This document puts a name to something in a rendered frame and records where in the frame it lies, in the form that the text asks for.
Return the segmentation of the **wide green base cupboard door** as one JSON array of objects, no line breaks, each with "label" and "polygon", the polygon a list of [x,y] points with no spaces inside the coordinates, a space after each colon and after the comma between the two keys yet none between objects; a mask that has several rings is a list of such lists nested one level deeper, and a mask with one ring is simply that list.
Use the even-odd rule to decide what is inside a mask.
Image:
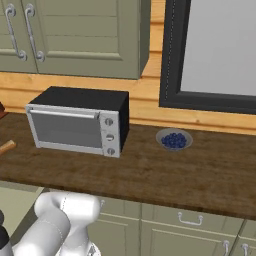
[{"label": "wide green base cupboard door", "polygon": [[235,236],[142,221],[141,256],[223,256],[223,241],[229,254]]}]

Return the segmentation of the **open green drawer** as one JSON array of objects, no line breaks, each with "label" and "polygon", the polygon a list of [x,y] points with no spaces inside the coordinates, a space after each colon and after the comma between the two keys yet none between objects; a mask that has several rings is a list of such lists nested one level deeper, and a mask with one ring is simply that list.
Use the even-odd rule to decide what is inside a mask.
[{"label": "open green drawer", "polygon": [[2,224],[15,245],[27,229],[36,221],[34,203],[44,187],[36,187],[0,181],[0,224]]}]

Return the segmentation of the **wide green wall cupboard door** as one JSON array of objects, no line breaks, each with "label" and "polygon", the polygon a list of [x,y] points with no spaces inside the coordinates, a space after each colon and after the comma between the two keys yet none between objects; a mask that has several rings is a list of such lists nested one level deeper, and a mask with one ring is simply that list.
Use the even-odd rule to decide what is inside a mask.
[{"label": "wide green wall cupboard door", "polygon": [[138,79],[148,62],[151,0],[22,0],[40,74]]}]

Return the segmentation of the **wide green drawer front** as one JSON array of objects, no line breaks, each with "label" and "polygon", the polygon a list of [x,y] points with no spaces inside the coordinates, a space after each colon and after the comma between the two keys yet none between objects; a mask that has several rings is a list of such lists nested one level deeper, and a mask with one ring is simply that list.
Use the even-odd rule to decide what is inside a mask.
[{"label": "wide green drawer front", "polygon": [[[177,213],[182,212],[183,220],[197,222],[198,215],[203,216],[203,223],[201,226],[192,226],[182,224],[178,220]],[[142,204],[142,219],[146,221],[152,221],[161,224],[168,224],[174,226],[180,226],[184,228],[192,228],[197,230],[203,230],[207,232],[215,232],[220,234],[227,234],[236,236],[244,222],[243,219],[209,214],[203,212],[196,212],[178,208],[171,208],[152,204]]]}]

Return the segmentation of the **grey bowl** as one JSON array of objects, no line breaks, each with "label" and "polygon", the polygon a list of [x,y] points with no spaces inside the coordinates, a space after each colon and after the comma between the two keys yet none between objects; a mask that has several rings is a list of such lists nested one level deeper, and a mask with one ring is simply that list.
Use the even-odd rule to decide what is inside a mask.
[{"label": "grey bowl", "polygon": [[[168,147],[164,146],[163,143],[161,142],[161,139],[164,136],[166,136],[166,135],[168,135],[170,133],[181,133],[181,134],[183,134],[185,136],[186,140],[187,140],[185,147],[184,148],[176,148],[176,149],[174,149],[174,148],[168,148]],[[165,129],[162,129],[162,130],[157,132],[157,134],[156,134],[156,141],[163,148],[165,148],[166,150],[169,150],[169,151],[180,151],[180,150],[183,150],[185,148],[190,147],[192,145],[192,143],[193,143],[193,138],[192,138],[192,136],[188,132],[186,132],[184,130],[177,129],[177,128],[165,128]]]}]

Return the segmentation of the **dark grey window frame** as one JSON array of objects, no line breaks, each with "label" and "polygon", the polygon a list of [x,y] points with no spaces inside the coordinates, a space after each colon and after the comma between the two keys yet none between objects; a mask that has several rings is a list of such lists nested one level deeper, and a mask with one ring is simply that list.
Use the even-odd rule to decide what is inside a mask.
[{"label": "dark grey window frame", "polygon": [[166,0],[159,106],[256,115],[256,96],[181,90],[192,0]]}]

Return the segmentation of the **wooden rolling pin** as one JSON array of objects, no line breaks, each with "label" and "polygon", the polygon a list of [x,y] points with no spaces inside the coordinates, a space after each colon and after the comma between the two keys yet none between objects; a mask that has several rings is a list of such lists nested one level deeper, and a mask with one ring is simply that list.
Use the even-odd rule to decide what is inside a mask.
[{"label": "wooden rolling pin", "polygon": [[13,140],[9,140],[2,146],[0,146],[0,155],[4,154],[8,150],[11,150],[16,147],[16,143]]}]

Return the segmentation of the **grey glass toaster oven door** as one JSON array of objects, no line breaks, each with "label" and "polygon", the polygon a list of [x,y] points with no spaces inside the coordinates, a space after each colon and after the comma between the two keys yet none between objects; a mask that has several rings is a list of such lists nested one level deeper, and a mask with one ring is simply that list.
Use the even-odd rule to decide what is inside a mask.
[{"label": "grey glass toaster oven door", "polygon": [[[98,119],[31,114],[29,110],[73,114],[99,113]],[[100,112],[72,107],[27,104],[26,114],[37,148],[103,154]]]}]

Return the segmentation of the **blueberries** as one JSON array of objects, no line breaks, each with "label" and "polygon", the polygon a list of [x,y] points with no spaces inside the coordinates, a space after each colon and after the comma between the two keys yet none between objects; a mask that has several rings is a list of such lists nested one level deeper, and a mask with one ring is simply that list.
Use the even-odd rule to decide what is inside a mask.
[{"label": "blueberries", "polygon": [[170,133],[161,139],[164,146],[168,148],[184,148],[186,145],[186,138],[181,133]]}]

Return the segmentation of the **short green drawer front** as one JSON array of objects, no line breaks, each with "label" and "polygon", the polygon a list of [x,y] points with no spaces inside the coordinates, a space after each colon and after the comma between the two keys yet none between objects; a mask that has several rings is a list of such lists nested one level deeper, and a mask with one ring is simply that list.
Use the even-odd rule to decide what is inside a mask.
[{"label": "short green drawer front", "polygon": [[122,199],[101,197],[103,201],[101,217],[121,217],[139,219],[141,217],[141,204]]}]

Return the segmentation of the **black and silver toaster oven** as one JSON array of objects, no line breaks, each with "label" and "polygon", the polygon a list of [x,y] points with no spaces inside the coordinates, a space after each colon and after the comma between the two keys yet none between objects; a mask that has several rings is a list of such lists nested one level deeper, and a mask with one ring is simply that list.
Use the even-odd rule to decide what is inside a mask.
[{"label": "black and silver toaster oven", "polygon": [[[129,93],[127,91],[51,86],[28,104],[99,111],[102,155],[115,158],[120,156],[129,132]],[[113,119],[111,126],[105,124],[106,118]],[[108,141],[107,134],[113,134],[114,140]],[[113,148],[115,154],[109,155],[108,148]]]}]

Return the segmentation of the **narrow green wall cupboard door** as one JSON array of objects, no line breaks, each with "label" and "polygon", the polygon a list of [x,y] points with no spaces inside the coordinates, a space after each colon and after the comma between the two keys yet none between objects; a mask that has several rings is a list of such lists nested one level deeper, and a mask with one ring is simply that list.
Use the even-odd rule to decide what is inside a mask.
[{"label": "narrow green wall cupboard door", "polygon": [[[27,60],[20,60],[12,46],[11,37],[7,27],[5,9],[12,3],[16,9],[16,15],[11,17],[11,24],[14,30],[19,50],[24,50]],[[36,73],[36,61],[30,44],[25,13],[22,0],[0,0],[0,71]]]}]

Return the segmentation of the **dark brown object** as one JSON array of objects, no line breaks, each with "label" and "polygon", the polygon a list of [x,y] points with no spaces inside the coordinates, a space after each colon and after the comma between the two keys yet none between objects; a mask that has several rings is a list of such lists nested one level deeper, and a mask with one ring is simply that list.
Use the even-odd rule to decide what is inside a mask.
[{"label": "dark brown object", "polygon": [[7,114],[8,114],[8,112],[5,111],[5,107],[0,102],[0,119],[3,118],[4,116],[6,116]]}]

